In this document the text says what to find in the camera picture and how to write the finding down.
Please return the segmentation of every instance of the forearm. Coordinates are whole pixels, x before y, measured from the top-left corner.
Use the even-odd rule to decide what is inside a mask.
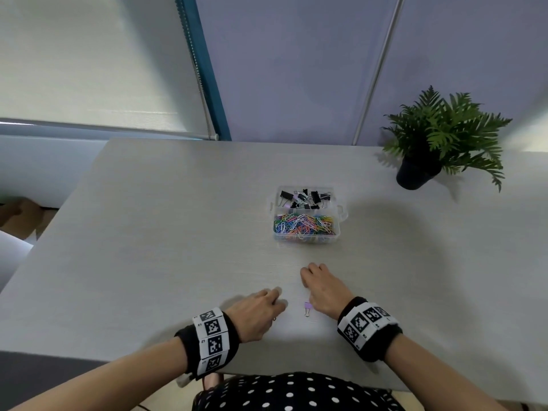
[[[13,411],[131,410],[186,368],[185,348],[173,338],[80,375]]]
[[[404,335],[389,346],[385,362],[429,411],[503,411],[489,395]]]

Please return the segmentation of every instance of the black wristband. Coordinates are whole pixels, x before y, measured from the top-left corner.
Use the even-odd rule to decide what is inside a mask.
[[[354,311],[352,317],[348,316],[355,307],[359,307],[364,303],[367,303],[365,298],[354,297],[346,305],[337,321],[338,332],[353,346],[361,359],[366,362],[384,360],[390,344],[403,331],[398,326],[397,321],[376,304],[368,306],[363,312]],[[343,319],[348,324],[341,326]],[[367,337],[365,329],[368,326],[371,326],[369,329],[375,329],[375,327],[379,327],[378,323],[383,323],[384,325],[375,330],[370,337]],[[365,339],[365,343],[360,348],[357,347],[360,344],[359,338]]]
[[[230,317],[219,309],[196,316],[193,322],[175,336],[185,346],[186,373],[198,379],[226,366],[236,356],[240,339]]]

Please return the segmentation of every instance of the black flower pot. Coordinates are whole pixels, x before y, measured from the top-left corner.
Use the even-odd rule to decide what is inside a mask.
[[[421,162],[405,156],[396,175],[396,181],[404,189],[417,190],[441,171],[440,162]]]

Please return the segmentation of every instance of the polka dot clothing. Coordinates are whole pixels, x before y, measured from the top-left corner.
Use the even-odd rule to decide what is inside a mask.
[[[237,376],[200,392],[192,405],[193,411],[218,409],[403,411],[389,391],[364,388],[332,376],[305,372]]]

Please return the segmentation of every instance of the white table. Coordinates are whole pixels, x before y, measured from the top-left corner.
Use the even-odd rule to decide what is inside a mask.
[[[383,364],[361,362],[331,319],[304,317],[299,269],[315,261],[490,394],[548,403],[548,154],[505,154],[500,194],[472,169],[406,191],[376,155],[111,140],[0,295],[0,350],[111,360],[280,285],[288,309],[227,372],[402,388]],[[273,240],[267,202],[283,184],[335,187],[350,213],[339,241]]]

